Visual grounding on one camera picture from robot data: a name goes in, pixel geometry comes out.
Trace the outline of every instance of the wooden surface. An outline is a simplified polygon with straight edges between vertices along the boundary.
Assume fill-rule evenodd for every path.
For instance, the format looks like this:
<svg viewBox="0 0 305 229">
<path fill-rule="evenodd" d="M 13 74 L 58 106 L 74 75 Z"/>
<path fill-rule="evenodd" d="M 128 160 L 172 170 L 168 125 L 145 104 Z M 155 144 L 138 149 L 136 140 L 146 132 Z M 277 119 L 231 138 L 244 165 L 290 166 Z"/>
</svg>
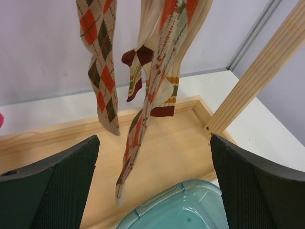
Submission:
<svg viewBox="0 0 305 229">
<path fill-rule="evenodd" d="M 221 133 L 304 44 L 305 1 L 300 0 L 203 128 L 207 137 Z"/>
<path fill-rule="evenodd" d="M 174 117 L 151 118 L 139 158 L 126 182 L 126 201 L 115 206 L 115 183 L 130 123 L 138 110 L 119 113 L 121 136 L 104 130 L 97 118 L 0 137 L 0 173 L 60 152 L 97 134 L 101 147 L 81 228 L 109 228 L 155 194 L 187 179 L 216 178 L 202 127 L 212 115 L 196 96 L 180 100 Z M 227 133 L 223 135 L 233 141 Z"/>
</svg>

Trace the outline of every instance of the pink object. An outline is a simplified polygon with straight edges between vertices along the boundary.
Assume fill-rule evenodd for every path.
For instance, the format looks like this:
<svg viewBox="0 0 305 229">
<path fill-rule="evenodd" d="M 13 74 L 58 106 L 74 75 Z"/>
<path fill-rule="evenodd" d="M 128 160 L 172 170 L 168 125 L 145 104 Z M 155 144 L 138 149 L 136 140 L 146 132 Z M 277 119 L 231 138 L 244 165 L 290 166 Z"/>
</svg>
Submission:
<svg viewBox="0 0 305 229">
<path fill-rule="evenodd" d="M 3 117 L 3 115 L 0 113 L 0 128 L 1 128 L 1 126 L 2 126 L 2 124 L 3 124 L 3 122 L 4 122 L 4 117 Z"/>
</svg>

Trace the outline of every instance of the metal strip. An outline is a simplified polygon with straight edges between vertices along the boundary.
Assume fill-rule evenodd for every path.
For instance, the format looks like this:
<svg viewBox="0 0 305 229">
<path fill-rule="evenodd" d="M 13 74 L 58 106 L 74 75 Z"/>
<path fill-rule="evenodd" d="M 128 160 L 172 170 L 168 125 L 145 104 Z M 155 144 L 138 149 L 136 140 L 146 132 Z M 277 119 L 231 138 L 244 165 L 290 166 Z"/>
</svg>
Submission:
<svg viewBox="0 0 305 229">
<path fill-rule="evenodd" d="M 237 64 L 240 62 L 244 54 L 247 52 L 255 38 L 257 37 L 258 33 L 262 30 L 266 22 L 269 20 L 270 16 L 273 14 L 274 10 L 277 6 L 281 3 L 282 0 L 270 0 L 248 34 L 246 35 L 245 39 L 243 40 L 242 44 L 237 49 L 236 53 L 234 54 L 233 58 L 230 60 L 229 64 L 227 65 L 227 69 L 233 71 Z"/>
</svg>

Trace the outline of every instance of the argyle pattern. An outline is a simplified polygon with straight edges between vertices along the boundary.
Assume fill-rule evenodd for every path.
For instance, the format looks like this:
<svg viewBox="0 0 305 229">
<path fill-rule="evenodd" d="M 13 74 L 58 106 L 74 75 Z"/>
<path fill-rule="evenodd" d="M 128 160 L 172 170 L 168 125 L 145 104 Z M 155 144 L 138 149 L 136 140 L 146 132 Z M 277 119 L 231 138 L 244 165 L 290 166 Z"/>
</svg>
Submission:
<svg viewBox="0 0 305 229">
<path fill-rule="evenodd" d="M 112 41 L 116 0 L 76 0 L 81 40 L 92 53 L 88 76 L 97 98 L 100 123 L 114 135 L 120 135 Z"/>
<path fill-rule="evenodd" d="M 123 168 L 116 184 L 118 206 L 122 204 L 124 183 L 132 171 L 139 153 L 156 94 L 173 64 L 176 50 L 179 50 L 185 40 L 189 21 L 192 20 L 198 1 L 165 1 L 159 27 L 158 49 L 153 56 L 151 74 L 149 76 L 148 92 L 144 100 L 143 109 L 136 115 L 130 126 L 123 157 Z"/>
</svg>

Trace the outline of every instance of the white wall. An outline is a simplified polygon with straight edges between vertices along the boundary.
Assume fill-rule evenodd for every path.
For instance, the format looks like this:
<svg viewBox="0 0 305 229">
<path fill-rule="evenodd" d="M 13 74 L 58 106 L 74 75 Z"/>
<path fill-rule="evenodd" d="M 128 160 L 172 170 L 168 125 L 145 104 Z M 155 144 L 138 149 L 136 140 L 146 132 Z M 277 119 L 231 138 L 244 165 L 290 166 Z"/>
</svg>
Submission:
<svg viewBox="0 0 305 229">
<path fill-rule="evenodd" d="M 121 56 L 136 45 L 140 2 L 118 0 L 117 85 L 129 81 Z M 182 73 L 226 67 L 267 2 L 214 0 Z M 3 1 L 0 21 L 0 105 L 91 90 L 91 57 L 79 38 L 75 0 Z"/>
<path fill-rule="evenodd" d="M 240 60 L 233 73 L 243 76 L 299 0 L 283 0 Z M 258 99 L 305 145 L 305 46 L 261 91 Z"/>
</svg>

